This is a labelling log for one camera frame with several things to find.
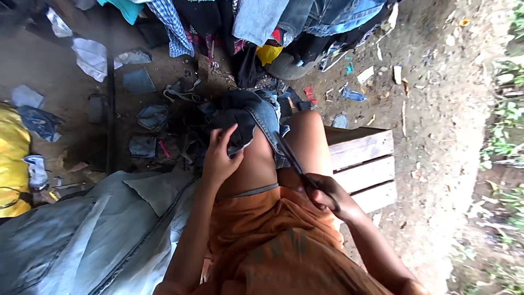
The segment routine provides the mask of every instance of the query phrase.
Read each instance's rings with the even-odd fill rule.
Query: yellow plastic bag
[[[262,66],[272,63],[275,58],[282,52],[283,47],[264,45],[257,47],[257,56],[262,62]]]
[[[9,105],[0,103],[0,217],[15,217],[31,209],[20,199],[29,192],[27,164],[31,137],[20,115]]]

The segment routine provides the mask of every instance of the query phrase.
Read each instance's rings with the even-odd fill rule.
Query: thigh
[[[216,195],[218,202],[252,189],[277,183],[273,149],[259,127],[253,140],[244,149],[244,159],[238,169],[222,184]]]
[[[333,175],[331,155],[320,115],[311,110],[295,113],[287,122],[291,130],[284,139],[289,144],[304,173]],[[277,171],[278,183],[291,189],[301,185],[290,167]]]

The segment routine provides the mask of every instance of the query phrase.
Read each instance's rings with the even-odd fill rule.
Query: knee
[[[319,113],[313,111],[313,110],[303,110],[298,113],[295,113],[293,117],[297,117],[296,120],[300,121],[301,123],[322,123],[322,116],[320,116]]]

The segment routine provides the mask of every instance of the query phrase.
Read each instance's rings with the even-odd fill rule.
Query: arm
[[[216,192],[244,158],[243,150],[233,159],[227,156],[227,143],[236,127],[235,124],[223,133],[221,129],[211,131],[202,182],[195,195],[193,210],[169,262],[166,275],[155,289],[155,294],[190,293],[200,284]]]
[[[334,209],[323,192],[332,195],[340,206],[333,212],[347,224],[369,274],[394,294],[420,294],[415,276],[402,263],[378,228],[348,193],[331,177],[309,173],[321,191],[306,187],[313,204],[322,210]]]

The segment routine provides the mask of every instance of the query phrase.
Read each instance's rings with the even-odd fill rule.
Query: hand
[[[232,159],[227,156],[227,143],[237,126],[238,124],[234,124],[225,131],[211,130],[211,140],[209,149],[205,153],[202,175],[202,181],[207,185],[216,186],[218,189],[237,170],[244,159],[244,149],[238,151]]]
[[[306,174],[318,187],[314,189],[311,186],[305,187],[311,202],[320,210],[331,210],[333,214],[344,222],[351,222],[354,218],[365,216],[365,213],[351,198],[351,196],[340,186],[332,177],[315,173]],[[340,211],[335,212],[336,205],[333,200],[326,195],[330,194],[339,204]]]

